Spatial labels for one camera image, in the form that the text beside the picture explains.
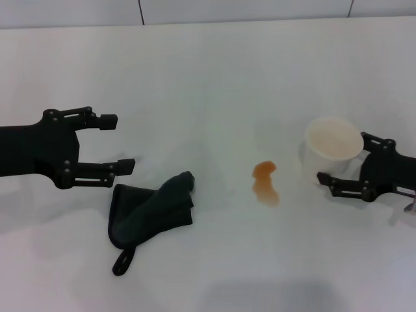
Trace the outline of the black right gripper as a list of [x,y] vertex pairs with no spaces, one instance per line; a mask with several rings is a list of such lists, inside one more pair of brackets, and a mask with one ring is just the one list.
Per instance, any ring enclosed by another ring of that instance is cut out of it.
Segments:
[[395,193],[415,197],[415,159],[401,155],[396,141],[382,139],[361,132],[366,156],[359,174],[359,181],[339,179],[319,172],[318,181],[330,189],[333,197],[374,201],[382,194]]

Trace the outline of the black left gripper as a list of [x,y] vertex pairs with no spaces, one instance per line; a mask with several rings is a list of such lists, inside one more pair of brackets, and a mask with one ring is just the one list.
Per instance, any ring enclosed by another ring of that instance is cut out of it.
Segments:
[[117,176],[129,176],[134,159],[107,163],[79,162],[76,131],[115,130],[115,114],[98,116],[92,107],[45,110],[32,125],[1,127],[1,177],[39,174],[59,189],[72,187],[111,188]]

